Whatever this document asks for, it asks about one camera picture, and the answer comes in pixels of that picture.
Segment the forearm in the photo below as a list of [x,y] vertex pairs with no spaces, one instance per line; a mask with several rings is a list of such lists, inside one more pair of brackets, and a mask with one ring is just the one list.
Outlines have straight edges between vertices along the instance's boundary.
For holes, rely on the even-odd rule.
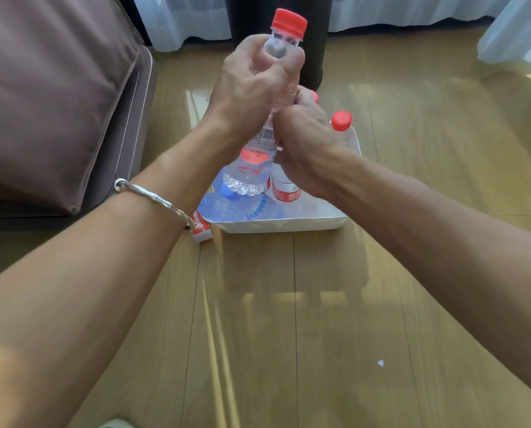
[[330,200],[531,387],[531,233],[358,156],[339,159]]
[[[133,183],[191,214],[219,171],[221,153],[219,135],[195,130]],[[184,226],[160,204],[116,194],[0,275],[0,417],[17,403],[5,410],[11,417],[3,426],[69,421]]]

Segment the couch cushion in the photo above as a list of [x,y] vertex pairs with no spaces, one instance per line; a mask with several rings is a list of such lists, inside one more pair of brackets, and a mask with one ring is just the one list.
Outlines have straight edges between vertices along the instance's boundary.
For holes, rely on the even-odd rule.
[[0,0],[0,199],[79,211],[141,43],[117,0]]

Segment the silver bangle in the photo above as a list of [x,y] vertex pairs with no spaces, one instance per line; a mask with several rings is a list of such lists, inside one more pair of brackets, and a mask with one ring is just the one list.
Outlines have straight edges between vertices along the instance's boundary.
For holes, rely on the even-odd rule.
[[143,195],[147,197],[149,200],[157,202],[159,204],[162,204],[168,209],[171,209],[174,213],[176,213],[178,216],[183,218],[186,221],[186,228],[189,230],[193,230],[196,227],[196,224],[192,220],[192,218],[184,213],[179,208],[176,208],[173,206],[173,204],[167,200],[162,199],[159,195],[155,194],[154,192],[147,191],[145,188],[141,188],[141,186],[132,185],[129,183],[126,179],[117,179],[115,180],[115,184],[113,185],[113,189],[115,192],[123,192],[125,190],[133,191],[137,194]]

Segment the person's right arm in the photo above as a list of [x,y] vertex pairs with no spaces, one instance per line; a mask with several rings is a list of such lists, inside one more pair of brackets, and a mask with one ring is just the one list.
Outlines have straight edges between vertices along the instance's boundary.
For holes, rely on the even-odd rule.
[[355,155],[310,96],[274,120],[288,177],[358,223],[531,388],[531,233]]

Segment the curtain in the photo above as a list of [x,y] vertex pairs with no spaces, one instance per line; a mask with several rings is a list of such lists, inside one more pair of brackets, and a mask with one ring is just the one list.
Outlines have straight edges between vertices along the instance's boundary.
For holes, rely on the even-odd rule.
[[[333,0],[329,31],[373,24],[422,26],[446,18],[498,16],[511,0]],[[187,37],[229,39],[224,0],[135,0],[158,51],[176,51]]]
[[478,42],[479,59],[531,62],[531,0],[512,0]]

